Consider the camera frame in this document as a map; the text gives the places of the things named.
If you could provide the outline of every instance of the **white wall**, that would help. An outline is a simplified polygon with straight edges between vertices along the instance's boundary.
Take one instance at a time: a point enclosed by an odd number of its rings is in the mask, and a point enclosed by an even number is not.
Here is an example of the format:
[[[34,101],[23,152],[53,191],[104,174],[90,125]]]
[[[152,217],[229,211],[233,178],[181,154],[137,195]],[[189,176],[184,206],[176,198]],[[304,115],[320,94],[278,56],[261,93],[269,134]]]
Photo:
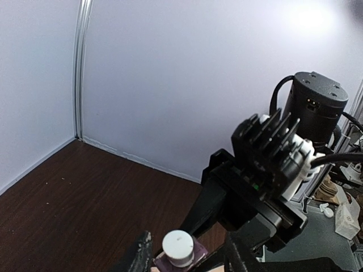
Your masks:
[[[350,96],[363,78],[353,1],[101,1],[87,33],[88,142],[192,180],[267,113],[283,77],[316,71]],[[288,90],[281,90],[280,106]]]
[[[79,1],[0,1],[0,193],[74,137]]]

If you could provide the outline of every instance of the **cable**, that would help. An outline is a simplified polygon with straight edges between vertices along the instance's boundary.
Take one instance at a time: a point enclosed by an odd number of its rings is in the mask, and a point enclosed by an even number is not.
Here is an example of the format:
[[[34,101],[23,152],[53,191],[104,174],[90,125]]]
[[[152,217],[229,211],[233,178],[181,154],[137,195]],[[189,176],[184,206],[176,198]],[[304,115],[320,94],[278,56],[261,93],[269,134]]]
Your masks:
[[[341,138],[341,129],[340,126],[336,125],[334,130],[333,130],[333,134],[334,134],[334,141],[333,144],[331,145],[330,149],[334,150],[336,147],[336,144],[338,143],[338,141]]]
[[[271,102],[270,102],[270,115],[272,116],[274,113],[277,112],[277,94],[278,91],[281,89],[282,85],[284,85],[286,82],[293,80],[294,76],[293,75],[289,75],[286,78],[283,78],[278,85],[276,86],[276,88],[273,90],[273,94],[271,97]]]
[[[351,116],[349,113],[346,112],[343,112],[343,116],[345,116],[348,120],[350,120],[350,122],[355,124],[359,128],[359,130],[363,133],[363,125],[359,123],[357,119],[355,119],[353,116]]]
[[[315,168],[322,164],[337,163],[337,162],[350,162],[350,163],[363,163],[362,153],[340,153],[331,154],[316,158],[311,162],[311,168]]]

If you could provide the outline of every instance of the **wood grain surface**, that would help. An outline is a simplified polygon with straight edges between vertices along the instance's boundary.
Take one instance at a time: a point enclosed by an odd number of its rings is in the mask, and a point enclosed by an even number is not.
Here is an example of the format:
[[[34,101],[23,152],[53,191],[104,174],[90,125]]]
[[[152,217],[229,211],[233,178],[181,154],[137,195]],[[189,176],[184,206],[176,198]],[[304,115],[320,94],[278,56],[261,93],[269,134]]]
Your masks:
[[[107,271],[143,230],[157,251],[200,190],[74,141],[0,196],[0,271]],[[200,241],[214,250],[224,235]]]

